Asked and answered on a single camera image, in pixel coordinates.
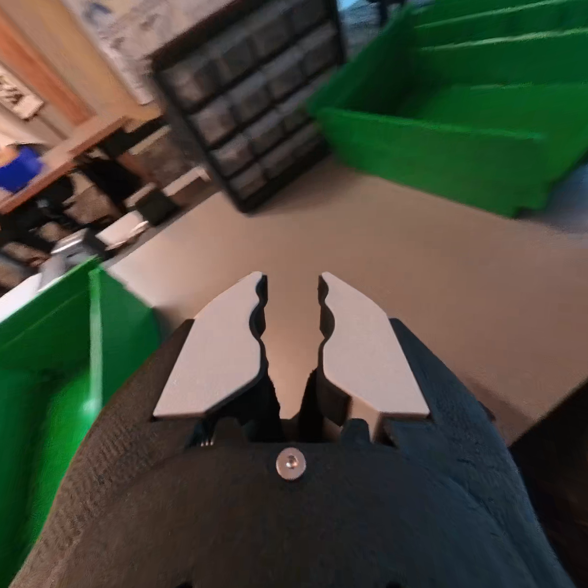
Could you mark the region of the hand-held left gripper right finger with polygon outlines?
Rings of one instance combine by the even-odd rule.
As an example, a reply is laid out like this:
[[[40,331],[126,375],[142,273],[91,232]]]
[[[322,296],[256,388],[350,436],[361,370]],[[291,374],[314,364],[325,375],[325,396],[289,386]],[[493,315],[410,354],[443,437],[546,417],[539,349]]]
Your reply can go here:
[[[319,276],[316,397],[333,430],[363,420],[374,441],[384,421],[425,420],[430,408],[386,312],[330,272]]]

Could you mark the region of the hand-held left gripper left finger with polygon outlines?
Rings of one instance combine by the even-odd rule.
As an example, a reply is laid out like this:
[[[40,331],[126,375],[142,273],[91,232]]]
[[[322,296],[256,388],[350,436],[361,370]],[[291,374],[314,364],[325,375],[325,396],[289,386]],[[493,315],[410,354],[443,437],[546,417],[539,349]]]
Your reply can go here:
[[[267,276],[254,271],[199,311],[154,419],[209,416],[260,379],[264,352],[255,320],[264,318],[266,303]]]

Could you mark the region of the green plastic bin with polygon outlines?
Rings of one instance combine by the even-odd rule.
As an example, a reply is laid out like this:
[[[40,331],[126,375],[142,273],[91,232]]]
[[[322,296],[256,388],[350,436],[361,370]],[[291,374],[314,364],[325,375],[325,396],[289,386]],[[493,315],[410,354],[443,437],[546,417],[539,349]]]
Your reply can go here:
[[[1,323],[1,587],[29,555],[101,409],[161,339],[154,309],[97,258]]]
[[[406,5],[308,106],[348,166],[505,217],[587,158],[587,1]]]

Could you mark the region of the dark grey case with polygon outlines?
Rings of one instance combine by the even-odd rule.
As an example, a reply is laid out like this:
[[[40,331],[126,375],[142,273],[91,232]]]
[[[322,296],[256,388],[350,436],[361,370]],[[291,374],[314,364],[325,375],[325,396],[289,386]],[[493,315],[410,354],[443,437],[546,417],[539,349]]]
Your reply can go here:
[[[50,258],[40,267],[40,286],[48,286],[70,269],[98,257],[107,259],[107,244],[91,229],[84,228],[59,240]]]
[[[148,183],[125,199],[127,210],[137,212],[153,227],[177,217],[181,208],[155,183]]]

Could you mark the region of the background wooden desk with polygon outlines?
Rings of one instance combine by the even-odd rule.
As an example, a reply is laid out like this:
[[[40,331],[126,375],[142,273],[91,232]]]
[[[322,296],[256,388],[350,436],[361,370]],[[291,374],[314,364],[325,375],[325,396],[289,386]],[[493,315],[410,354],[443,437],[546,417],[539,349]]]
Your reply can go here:
[[[83,153],[93,150],[99,142],[132,121],[126,115],[107,113],[96,115],[77,126],[70,137],[41,157],[42,170],[26,187],[16,194],[1,191],[1,214],[8,214],[39,195],[50,184],[72,171]]]

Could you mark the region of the blue plastic bin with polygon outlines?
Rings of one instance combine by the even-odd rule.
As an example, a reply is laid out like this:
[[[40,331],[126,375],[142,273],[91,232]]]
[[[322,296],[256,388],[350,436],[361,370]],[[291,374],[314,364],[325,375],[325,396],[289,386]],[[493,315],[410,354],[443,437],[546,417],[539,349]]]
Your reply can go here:
[[[43,170],[39,153],[28,145],[16,145],[16,155],[1,164],[1,189],[14,194],[27,186]]]

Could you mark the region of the marker tag sign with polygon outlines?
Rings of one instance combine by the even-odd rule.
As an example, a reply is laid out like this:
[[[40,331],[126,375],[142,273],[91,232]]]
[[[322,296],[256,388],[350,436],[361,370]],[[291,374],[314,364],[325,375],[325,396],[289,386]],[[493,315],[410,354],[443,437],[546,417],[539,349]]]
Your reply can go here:
[[[1,103],[23,121],[34,118],[45,102],[1,65]]]

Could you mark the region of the wooden support post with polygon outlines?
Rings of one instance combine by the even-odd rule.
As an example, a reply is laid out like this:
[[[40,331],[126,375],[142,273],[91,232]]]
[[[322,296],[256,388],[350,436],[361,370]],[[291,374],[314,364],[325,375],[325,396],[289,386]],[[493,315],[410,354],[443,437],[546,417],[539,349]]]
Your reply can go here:
[[[94,117],[95,111],[55,71],[40,51],[1,10],[1,62],[73,126]]]

